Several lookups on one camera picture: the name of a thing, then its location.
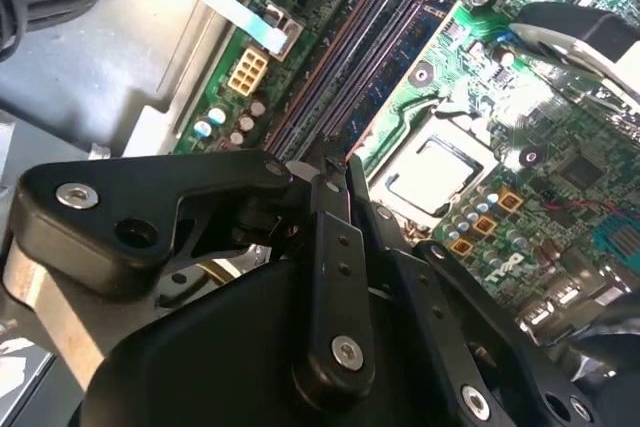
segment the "metal plate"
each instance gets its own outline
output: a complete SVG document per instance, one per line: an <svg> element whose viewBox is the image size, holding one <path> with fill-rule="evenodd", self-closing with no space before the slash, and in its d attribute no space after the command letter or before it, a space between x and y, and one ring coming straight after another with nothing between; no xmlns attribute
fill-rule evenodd
<svg viewBox="0 0 640 427"><path fill-rule="evenodd" d="M101 0L74 22L28 35L0 65L0 97L14 115L117 156L144 105L169 108L212 16L198 0Z"/></svg>

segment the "hole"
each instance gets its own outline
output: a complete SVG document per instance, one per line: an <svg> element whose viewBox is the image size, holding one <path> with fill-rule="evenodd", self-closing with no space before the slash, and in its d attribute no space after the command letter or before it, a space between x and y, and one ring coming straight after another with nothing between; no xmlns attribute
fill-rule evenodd
<svg viewBox="0 0 640 427"><path fill-rule="evenodd" d="M482 400L477 395L472 395L471 397L469 397L469 399L471 399L471 403L476 409L482 410L484 408Z"/></svg>
<svg viewBox="0 0 640 427"><path fill-rule="evenodd" d="M351 269L349 268L349 266L347 264L340 264L338 266L338 271L342 275L346 275L347 277L351 275Z"/></svg>
<svg viewBox="0 0 640 427"><path fill-rule="evenodd" d="M184 244L189 240L191 232L196 226L194 219L182 219L176 224L176 235L173 238L173 251L177 254L182 251Z"/></svg>
<svg viewBox="0 0 640 427"><path fill-rule="evenodd" d="M158 242L158 231L149 222L140 219L126 219L115 228L118 240L134 249L146 249Z"/></svg>
<svg viewBox="0 0 640 427"><path fill-rule="evenodd" d="M74 200L80 200L80 201L85 201L89 198L89 195L87 194L86 190L83 189L71 189L69 191L69 199L74 199Z"/></svg>
<svg viewBox="0 0 640 427"><path fill-rule="evenodd" d="M545 394L545 399L547 399L547 403L549 407L551 407L551 411L556 414L560 419L565 422L571 422L571 414L569 413L569 409L567 409L562 401L557 398L553 394Z"/></svg>
<svg viewBox="0 0 640 427"><path fill-rule="evenodd" d="M187 276L180 272L176 272L171 276L171 280L174 284L183 285L187 283Z"/></svg>

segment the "ram slot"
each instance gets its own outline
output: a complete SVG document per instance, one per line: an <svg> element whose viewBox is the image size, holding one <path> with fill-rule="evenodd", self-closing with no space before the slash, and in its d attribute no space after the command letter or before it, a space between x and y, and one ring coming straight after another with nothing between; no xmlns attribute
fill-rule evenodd
<svg viewBox="0 0 640 427"><path fill-rule="evenodd" d="M290 103L285 118L266 143L266 150L278 157L290 148L299 137L299 126L318 105L322 95L329 90L350 64L353 54L367 36L389 0L360 0L339 30L334 41L311 73L300 92Z"/></svg>
<svg viewBox="0 0 640 427"><path fill-rule="evenodd" d="M361 97L370 79L375 75L383 60L387 58L398 38L403 35L407 27L420 13L423 5L424 0L402 1L398 10L374 42L373 48L359 62L355 71L341 87L338 95L324 110L320 119L315 122L311 133L307 134L302 144L297 146L295 153L291 154L291 158L302 158L318 134L330 134L335 126L353 110L354 104Z"/></svg>

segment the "green circuit board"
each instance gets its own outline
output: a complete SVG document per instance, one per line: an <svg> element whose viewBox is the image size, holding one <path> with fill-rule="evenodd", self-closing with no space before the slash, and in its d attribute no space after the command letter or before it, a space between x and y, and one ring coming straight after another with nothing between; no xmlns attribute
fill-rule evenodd
<svg viewBox="0 0 640 427"><path fill-rule="evenodd" d="M306 81L305 73L314 55L330 44L327 32L335 30L346 19L352 1L311 0L300 9L291 0L252 0L251 6L256 11L265 9L269 3L286 9L304 26L302 35L283 62L269 60L268 72L259 89L247 97L227 85L247 46L255 45L244 32L236 31L186 123L174 153L227 148L229 135L238 129L238 118L246 115L256 97L267 111L255 119L255 128L245 134L242 146L261 146L270 129L286 113L286 99L292 90ZM516 59L508 67L492 60L494 47L508 34L510 20L524 5L536 1L573 0L497 0L491 9L482 11L468 4L456 4L452 17L446 17L446 25L428 42L386 99L357 150L367 173L373 177L431 115L430 109L420 107L424 99L446 99L441 102L446 104L445 110L468 111L478 117L477 122L484 122L486 143L499 161L498 167L468 197L456 199L440 224L427 235L450 247L454 245L460 236L450 238L448 229L478 191L500 195L507 189L520 199L521 205L513 212L492 208L487 213L496 224L490 234L478 234L473 229L463 233L461 238L471 249L459 255L485 288L514 313L531 298L548 292L550 283L566 278L558 259L550 256L575 248L585 262L596 268L611 262L592 241L593 230L611 214L612 209L605 203L615 200L616 205L624 208L640 205L636 193L640 177L633 173L638 172L640 165L635 160L638 158L636 145L629 137L594 112L567 100L520 60ZM637 0L591 0L590 6L615 11L629 24L640 26ZM432 79L416 87L411 76L424 65L432 68ZM197 135L194 125L207 122L207 113L213 107L226 113L226 122L214 126L206 137ZM523 168L518 162L519 155L532 145L540 149L538 155L542 155L544 161ZM575 175L591 175L590 179L583 179L585 184L578 189L571 184L571 167L586 172L574 172ZM591 204L552 212L540 198L543 190L553 190L563 202L588 199ZM526 249L517 268L496 277L493 275L496 266L488 261L488 254L496 254L503 260L509 258L514 251L514 232L536 248Z"/></svg>

